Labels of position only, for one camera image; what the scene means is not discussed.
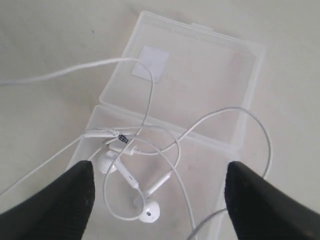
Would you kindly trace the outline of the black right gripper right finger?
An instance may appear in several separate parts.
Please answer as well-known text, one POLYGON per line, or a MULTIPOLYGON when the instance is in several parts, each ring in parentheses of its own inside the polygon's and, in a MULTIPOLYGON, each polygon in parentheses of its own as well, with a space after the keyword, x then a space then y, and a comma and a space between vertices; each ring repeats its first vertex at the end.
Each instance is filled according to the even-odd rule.
POLYGON ((319 213, 239 161, 227 166, 224 199, 239 240, 318 240, 319 213))

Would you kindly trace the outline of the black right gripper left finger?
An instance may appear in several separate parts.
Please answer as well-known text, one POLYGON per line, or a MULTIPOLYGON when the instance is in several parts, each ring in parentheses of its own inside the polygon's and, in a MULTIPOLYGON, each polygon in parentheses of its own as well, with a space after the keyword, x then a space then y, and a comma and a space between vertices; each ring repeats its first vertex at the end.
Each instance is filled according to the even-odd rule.
POLYGON ((2 240, 80 240, 96 196, 94 167, 82 160, 0 215, 2 240))

